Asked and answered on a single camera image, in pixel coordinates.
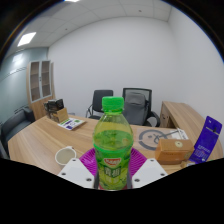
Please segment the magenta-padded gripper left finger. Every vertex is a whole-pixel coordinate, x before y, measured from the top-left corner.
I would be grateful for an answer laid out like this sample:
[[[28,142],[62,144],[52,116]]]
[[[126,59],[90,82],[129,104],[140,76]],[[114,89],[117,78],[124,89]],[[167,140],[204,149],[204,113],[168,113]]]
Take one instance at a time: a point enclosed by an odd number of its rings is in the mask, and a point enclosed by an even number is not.
[[[56,153],[56,162],[61,167],[59,177],[84,188],[98,188],[99,177],[93,149],[78,158],[72,147],[62,148]]]

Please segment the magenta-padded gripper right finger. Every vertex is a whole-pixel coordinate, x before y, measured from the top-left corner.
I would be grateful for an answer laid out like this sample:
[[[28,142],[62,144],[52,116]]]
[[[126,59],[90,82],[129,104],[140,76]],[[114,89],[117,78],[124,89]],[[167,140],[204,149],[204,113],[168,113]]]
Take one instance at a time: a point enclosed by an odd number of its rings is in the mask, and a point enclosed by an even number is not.
[[[155,158],[147,159],[137,149],[131,150],[129,161],[127,188],[141,188],[167,176],[166,171]]]

